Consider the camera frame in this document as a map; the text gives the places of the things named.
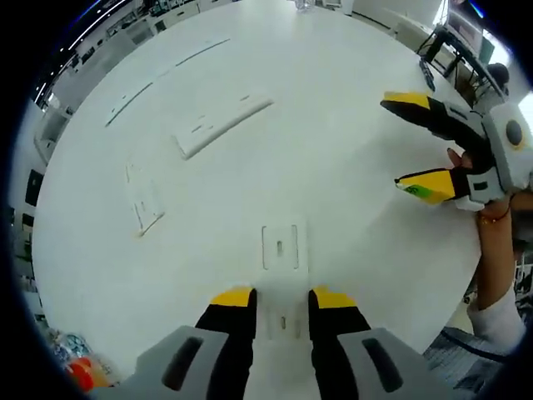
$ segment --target white sleeve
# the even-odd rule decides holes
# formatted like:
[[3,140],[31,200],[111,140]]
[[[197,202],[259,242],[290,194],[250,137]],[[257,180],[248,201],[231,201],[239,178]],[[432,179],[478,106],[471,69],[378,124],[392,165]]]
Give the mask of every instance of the white sleeve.
[[479,311],[477,302],[468,307],[468,317],[474,328],[474,335],[497,346],[502,352],[510,353],[526,332],[515,305],[513,285],[507,293],[490,307]]

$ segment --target floor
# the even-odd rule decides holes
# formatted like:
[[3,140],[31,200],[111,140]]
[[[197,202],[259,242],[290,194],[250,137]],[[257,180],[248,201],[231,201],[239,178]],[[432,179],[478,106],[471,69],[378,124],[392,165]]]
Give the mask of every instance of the floor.
[[468,315],[466,314],[466,309],[468,308],[467,304],[464,304],[462,301],[457,306],[456,311],[450,318],[450,321],[446,324],[447,327],[459,328],[462,331],[467,333],[474,333],[472,329],[472,324]]

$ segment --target gray mechanical part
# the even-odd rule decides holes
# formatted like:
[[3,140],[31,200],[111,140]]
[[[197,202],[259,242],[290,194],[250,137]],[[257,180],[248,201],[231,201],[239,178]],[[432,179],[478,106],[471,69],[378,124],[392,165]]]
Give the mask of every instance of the gray mechanical part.
[[460,210],[473,211],[474,213],[477,213],[485,208],[485,204],[483,202],[472,202],[470,200],[470,196],[456,198],[453,202]]
[[135,373],[120,386],[96,387],[98,400],[204,400],[217,359],[229,335],[180,327],[144,352]]
[[453,102],[444,102],[443,104],[448,117],[458,120],[469,127],[473,132],[477,133],[480,137],[486,138],[485,132],[483,131],[482,117],[480,114],[459,107]]
[[482,123],[504,191],[513,193],[528,188],[533,173],[533,139],[520,109],[509,102],[495,106]]
[[490,200],[502,200],[506,196],[495,167],[479,175],[468,175],[468,187],[470,199],[476,203],[487,204]]
[[339,335],[361,400],[441,400],[451,387],[428,370],[426,360],[384,328]]

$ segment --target window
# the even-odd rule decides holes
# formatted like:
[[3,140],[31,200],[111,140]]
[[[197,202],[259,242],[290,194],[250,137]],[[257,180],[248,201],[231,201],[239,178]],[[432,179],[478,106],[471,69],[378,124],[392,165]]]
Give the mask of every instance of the window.
[[483,29],[483,37],[494,46],[494,52],[492,53],[489,64],[500,63],[509,67],[509,64],[511,63],[511,52],[507,50],[507,47],[501,44],[498,39],[485,29]]
[[524,115],[530,130],[533,130],[533,92],[530,92],[518,105]]
[[436,10],[435,18],[433,19],[433,26],[437,23],[444,23],[448,19],[448,0],[442,0],[439,9]]

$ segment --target gray gripper base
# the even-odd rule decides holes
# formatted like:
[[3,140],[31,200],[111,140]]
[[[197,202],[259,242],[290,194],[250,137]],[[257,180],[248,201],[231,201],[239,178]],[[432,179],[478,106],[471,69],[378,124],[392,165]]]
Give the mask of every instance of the gray gripper base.
[[[426,360],[387,330],[379,328],[346,333],[339,335],[338,338],[350,362],[361,400],[452,398],[451,388],[431,374]],[[378,349],[372,352],[368,348]],[[380,378],[378,368],[384,371],[386,368],[383,366],[386,362],[383,362],[383,357],[381,357],[381,362],[378,361],[376,365],[371,353],[388,354],[388,359],[396,368],[396,378],[386,379],[389,383],[384,383]]]
[[[228,337],[224,332],[180,327],[144,352],[137,359],[135,373],[121,385],[96,387],[89,394],[98,400],[205,400],[215,363]],[[179,362],[185,353],[182,350],[191,344],[197,352],[179,389],[171,389],[163,383],[169,366]]]

